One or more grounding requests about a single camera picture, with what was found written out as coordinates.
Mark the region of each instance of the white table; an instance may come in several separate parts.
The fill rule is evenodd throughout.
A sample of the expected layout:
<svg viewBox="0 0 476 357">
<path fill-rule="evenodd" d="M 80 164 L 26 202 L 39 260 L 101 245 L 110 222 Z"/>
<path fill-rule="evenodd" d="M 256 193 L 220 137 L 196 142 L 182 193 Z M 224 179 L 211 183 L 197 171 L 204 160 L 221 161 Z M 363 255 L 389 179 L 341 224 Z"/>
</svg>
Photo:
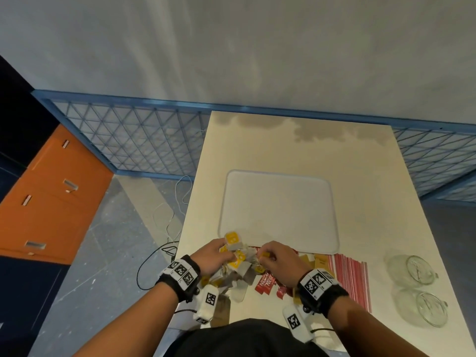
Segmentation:
<svg viewBox="0 0 476 357">
<path fill-rule="evenodd" d="M 227 173 L 232 169 L 313 176 L 329 180 L 340 253 L 368 263 L 372 314 L 430 356 L 475 356 L 476 351 L 392 129 L 385 125 L 213 112 L 200 157 L 178 255 L 217 238 Z M 419 255 L 438 273 L 426 290 L 445 300 L 449 320 L 424 329 L 405 322 L 391 298 L 384 264 L 389 252 Z M 230 322 L 265 318 L 285 326 L 272 291 L 248 288 L 231 304 Z M 318 318 L 328 327 L 328 322 Z M 343 350 L 332 333 L 317 342 Z"/>
</svg>

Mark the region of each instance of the hand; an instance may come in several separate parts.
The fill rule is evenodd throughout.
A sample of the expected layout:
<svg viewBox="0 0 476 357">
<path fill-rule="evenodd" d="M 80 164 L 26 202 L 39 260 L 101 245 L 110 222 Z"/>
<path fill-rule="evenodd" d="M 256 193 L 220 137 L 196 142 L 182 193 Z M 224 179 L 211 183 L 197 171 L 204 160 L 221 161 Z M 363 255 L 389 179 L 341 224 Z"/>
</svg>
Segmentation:
<svg viewBox="0 0 476 357">
<path fill-rule="evenodd" d="M 270 258 L 263 257 L 264 252 L 269 252 Z M 312 270 L 291 247 L 274 240 L 262 246 L 257 257 L 259 263 L 270 270 L 273 276 L 286 287 L 296 287 L 301 277 Z"/>
<path fill-rule="evenodd" d="M 220 253 L 219 249 L 226 243 L 224 238 L 214 239 L 190 256 L 199 265 L 202 276 L 211 276 L 222 264 L 236 259 L 233 252 Z"/>
</svg>

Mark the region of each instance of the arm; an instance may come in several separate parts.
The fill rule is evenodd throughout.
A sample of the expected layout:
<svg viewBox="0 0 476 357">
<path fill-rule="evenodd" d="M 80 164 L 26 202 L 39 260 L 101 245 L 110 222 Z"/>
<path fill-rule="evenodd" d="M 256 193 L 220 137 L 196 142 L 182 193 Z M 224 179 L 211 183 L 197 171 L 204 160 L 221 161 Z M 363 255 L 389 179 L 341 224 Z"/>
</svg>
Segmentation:
<svg viewBox="0 0 476 357">
<path fill-rule="evenodd" d="M 215 273 L 223 263 L 235 258 L 232 252 L 218 251 L 225 243 L 223 238 L 214 239 L 190 256 L 199 265 L 202 275 Z M 178 303 L 174 290 L 165 283 L 158 283 L 75 355 L 152 356 Z"/>
<path fill-rule="evenodd" d="M 271 258 L 263 257 L 263 252 L 270 252 Z M 258 258 L 280 282 L 292 288 L 311 270 L 290 247 L 274 241 L 262 246 Z M 327 317 L 351 356 L 426 356 L 349 297 L 339 297 Z"/>
</svg>

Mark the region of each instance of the white tray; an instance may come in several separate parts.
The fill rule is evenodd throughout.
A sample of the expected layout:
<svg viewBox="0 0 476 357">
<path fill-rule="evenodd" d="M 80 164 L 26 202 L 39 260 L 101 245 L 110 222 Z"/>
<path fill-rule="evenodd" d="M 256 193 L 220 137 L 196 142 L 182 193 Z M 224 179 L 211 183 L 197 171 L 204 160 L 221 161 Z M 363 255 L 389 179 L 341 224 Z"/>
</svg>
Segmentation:
<svg viewBox="0 0 476 357">
<path fill-rule="evenodd" d="M 339 250 L 336 214 L 327 180 L 231 170 L 227 175 L 218 234 L 237 232 L 262 246 L 276 240 L 299 252 Z"/>
</svg>

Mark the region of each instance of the orange cabinet door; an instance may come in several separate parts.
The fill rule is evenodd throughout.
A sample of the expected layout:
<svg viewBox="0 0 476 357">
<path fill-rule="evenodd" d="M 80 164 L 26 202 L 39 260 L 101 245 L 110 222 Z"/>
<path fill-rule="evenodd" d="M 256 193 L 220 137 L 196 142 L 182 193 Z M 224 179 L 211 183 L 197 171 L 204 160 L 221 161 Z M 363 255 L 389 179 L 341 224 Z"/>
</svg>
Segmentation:
<svg viewBox="0 0 476 357">
<path fill-rule="evenodd" d="M 0 254 L 72 263 L 89 227 L 84 210 L 21 177 L 0 203 Z"/>
<path fill-rule="evenodd" d="M 63 125 L 59 125 L 25 174 L 70 203 L 97 209 L 113 173 Z"/>
</svg>

